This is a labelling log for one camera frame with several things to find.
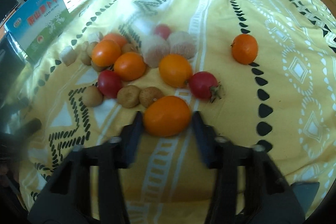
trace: cherry tomato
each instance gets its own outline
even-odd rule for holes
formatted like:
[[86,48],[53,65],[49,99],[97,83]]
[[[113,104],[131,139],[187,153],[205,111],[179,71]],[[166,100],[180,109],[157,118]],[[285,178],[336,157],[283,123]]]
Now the cherry tomato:
[[98,89],[107,98],[116,98],[123,87],[120,77],[111,70],[104,70],[98,76]]
[[92,51],[92,61],[99,67],[108,67],[121,55],[119,45],[112,40],[100,41]]
[[157,34],[161,36],[164,40],[167,40],[167,38],[171,34],[171,29],[166,24],[159,24],[155,27],[154,34]]
[[216,77],[206,71],[195,73],[188,81],[191,93],[198,99],[209,100],[211,103],[218,95],[221,86]]

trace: red tomato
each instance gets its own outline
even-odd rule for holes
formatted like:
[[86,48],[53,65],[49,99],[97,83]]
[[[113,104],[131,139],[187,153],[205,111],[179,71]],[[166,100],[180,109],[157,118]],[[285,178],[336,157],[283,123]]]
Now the red tomato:
[[164,40],[167,40],[167,38],[171,34],[171,29],[166,24],[159,24],[155,27],[154,34],[157,34],[161,36]]
[[107,98],[116,98],[123,87],[120,77],[111,70],[104,70],[98,76],[98,89]]
[[198,99],[209,100],[212,103],[216,97],[219,97],[218,91],[221,86],[218,84],[216,77],[209,72],[195,73],[189,79],[188,84],[191,93]]

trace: screw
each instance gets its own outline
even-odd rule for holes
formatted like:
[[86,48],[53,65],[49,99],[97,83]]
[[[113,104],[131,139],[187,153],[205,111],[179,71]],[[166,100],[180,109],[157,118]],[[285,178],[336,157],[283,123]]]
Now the screw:
[[255,144],[255,145],[252,145],[252,149],[256,152],[263,152],[265,151],[265,147],[263,147],[262,145],[260,144]]
[[222,136],[217,136],[217,137],[215,137],[215,141],[218,142],[218,143],[226,143],[227,139],[225,139]]
[[109,143],[120,143],[121,142],[121,137],[117,136],[117,137],[112,137],[109,140]]

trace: black pattern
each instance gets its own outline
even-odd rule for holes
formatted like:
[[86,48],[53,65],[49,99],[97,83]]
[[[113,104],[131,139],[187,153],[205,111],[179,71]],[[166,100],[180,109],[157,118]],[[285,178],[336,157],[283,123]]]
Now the black pattern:
[[323,37],[325,37],[329,32],[331,32],[330,28],[327,26],[325,22],[323,22],[320,18],[315,16],[309,9],[307,9],[300,0],[289,0],[294,6],[298,9],[299,13],[305,16],[314,26],[318,26],[323,31]]
[[[239,7],[239,4],[236,0],[230,0],[230,3],[231,3],[231,6],[234,10],[234,12],[236,13],[237,15],[237,18],[239,21],[239,27],[241,27],[240,31],[241,33],[243,34],[248,34],[250,33],[251,31],[248,29],[249,26],[247,24],[247,20],[245,17],[243,17],[245,14],[242,12],[241,8]],[[268,81],[264,78],[261,78],[259,77],[260,75],[264,75],[264,71],[260,70],[260,65],[253,62],[250,64],[250,66],[252,67],[251,69],[251,72],[254,74],[254,75],[257,75],[254,79],[256,81],[256,83],[259,85],[259,86],[265,86],[268,84]],[[266,93],[264,90],[262,89],[258,89],[257,91],[257,94],[258,94],[258,98],[261,100],[261,101],[266,101],[269,99],[269,94]],[[258,115],[261,119],[263,118],[266,118],[268,117],[269,115],[271,115],[273,113],[273,108],[264,104],[264,103],[261,103],[258,107]],[[269,132],[272,131],[272,126],[270,126],[268,123],[266,122],[259,122],[258,125],[256,126],[256,132],[258,135],[260,136],[265,136],[267,135]]]
[[[52,164],[51,166],[45,166],[41,163],[35,163],[35,168],[41,173],[43,178],[48,181],[54,170],[62,163],[63,161],[63,153],[62,150],[66,149],[70,146],[75,146],[76,144],[85,144],[85,141],[90,139],[90,121],[88,116],[88,109],[82,103],[81,94],[84,92],[86,88],[79,88],[75,90],[70,90],[68,93],[68,100],[72,105],[73,115],[76,122],[76,125],[70,131],[60,131],[53,132],[49,135],[49,147],[52,156]],[[81,127],[84,128],[84,135],[74,136],[75,133],[78,132],[80,128],[80,120],[82,120],[83,125]],[[35,201],[38,194],[33,193],[32,197]]]

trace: white fruit piece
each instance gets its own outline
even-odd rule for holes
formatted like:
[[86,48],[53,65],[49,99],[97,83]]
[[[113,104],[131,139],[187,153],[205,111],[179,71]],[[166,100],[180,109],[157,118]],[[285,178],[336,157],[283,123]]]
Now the white fruit piece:
[[88,39],[89,43],[100,42],[103,39],[103,37],[104,36],[101,32],[94,32],[94,33],[89,34],[87,39]]
[[76,61],[77,53],[71,46],[67,46],[61,51],[59,58],[66,66],[69,66]]
[[142,56],[151,68],[157,68],[162,58],[169,54],[169,44],[158,35],[149,35],[142,41]]
[[187,32],[174,32],[168,37],[167,42],[171,54],[179,54],[186,59],[190,59],[196,54],[195,41]]

